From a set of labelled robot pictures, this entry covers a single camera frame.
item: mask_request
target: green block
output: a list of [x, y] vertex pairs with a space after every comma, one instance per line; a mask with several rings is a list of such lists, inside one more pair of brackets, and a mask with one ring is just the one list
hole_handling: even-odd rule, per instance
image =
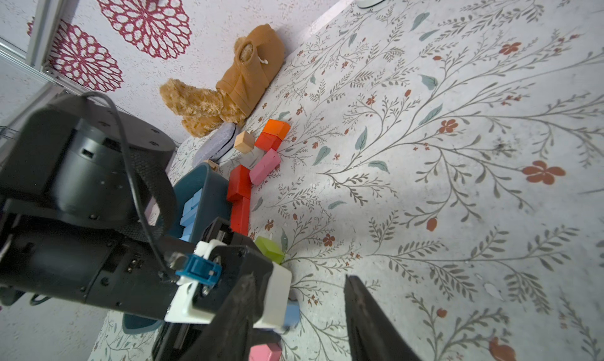
[[255, 243], [262, 252], [262, 255], [273, 260], [276, 264], [281, 264], [283, 262], [285, 255], [281, 251], [281, 247], [279, 247], [278, 244], [262, 236], [258, 236]]

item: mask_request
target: black cable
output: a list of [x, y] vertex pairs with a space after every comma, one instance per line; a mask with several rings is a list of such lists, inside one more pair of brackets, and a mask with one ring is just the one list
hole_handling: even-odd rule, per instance
[[130, 191], [132, 192], [132, 200], [134, 201], [134, 207], [137, 210], [138, 218], [141, 221], [141, 226], [143, 227], [143, 232], [145, 236], [147, 236], [147, 240], [149, 242], [149, 246], [151, 246], [151, 250], [155, 255], [155, 259], [157, 259], [159, 266], [163, 269], [160, 272], [160, 277], [163, 280], [174, 281], [177, 279], [177, 276], [170, 272], [170, 268], [166, 265], [164, 259], [159, 254], [159, 250], [157, 248], [157, 244], [155, 243], [155, 238], [151, 234], [151, 229], [149, 228], [149, 223], [147, 222], [147, 217], [145, 217], [145, 212], [143, 208], [143, 204], [141, 203], [141, 195], [138, 191], [138, 185], [135, 178], [135, 171], [132, 165], [132, 156], [130, 154], [130, 144], [126, 139], [126, 131], [124, 130], [124, 124], [121, 122], [120, 115], [115, 107], [114, 102], [109, 98], [109, 96], [105, 95], [102, 92], [97, 91], [89, 91], [82, 94], [82, 97], [98, 97], [107, 102], [109, 107], [111, 108], [111, 114], [115, 118], [115, 122], [117, 123], [117, 128], [120, 131], [120, 145], [121, 145], [121, 155], [124, 158], [124, 167], [126, 168], [126, 175], [128, 176], [128, 183], [130, 184]]
[[50, 297], [44, 297], [42, 299], [36, 299], [38, 298], [39, 295], [34, 294], [33, 296], [31, 296], [30, 299], [30, 305], [32, 306], [38, 306], [39, 304], [43, 304], [44, 302], [48, 301], [50, 299]]

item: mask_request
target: black strap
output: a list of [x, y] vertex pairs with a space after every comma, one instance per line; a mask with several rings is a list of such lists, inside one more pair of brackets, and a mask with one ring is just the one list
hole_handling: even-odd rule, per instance
[[[131, 148], [131, 153], [134, 170], [159, 206], [160, 217], [158, 221], [162, 220], [162, 227], [151, 226], [153, 236], [157, 239], [162, 234], [168, 233], [172, 223], [174, 223], [176, 218], [176, 194], [164, 169], [150, 152]], [[117, 231], [134, 240], [147, 242], [147, 237], [144, 235], [143, 227], [139, 222], [125, 225]]]

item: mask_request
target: teddy bear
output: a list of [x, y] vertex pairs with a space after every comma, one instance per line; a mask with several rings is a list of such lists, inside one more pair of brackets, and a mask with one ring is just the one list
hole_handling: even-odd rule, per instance
[[270, 25], [260, 25], [239, 37], [235, 58], [216, 90], [200, 89], [170, 78], [159, 93], [165, 105], [182, 116], [182, 126], [203, 137], [223, 122], [243, 126], [285, 58], [285, 47]]

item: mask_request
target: beige block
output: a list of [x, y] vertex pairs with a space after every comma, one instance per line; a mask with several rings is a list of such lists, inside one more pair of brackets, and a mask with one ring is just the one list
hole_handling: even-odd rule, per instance
[[256, 142], [256, 139], [253, 135], [247, 131], [242, 131], [235, 137], [235, 148], [243, 154], [247, 154], [254, 148], [254, 142]]
[[216, 163], [210, 161], [209, 159], [206, 159], [204, 162], [210, 165], [210, 168], [214, 171], [218, 171], [218, 165]]

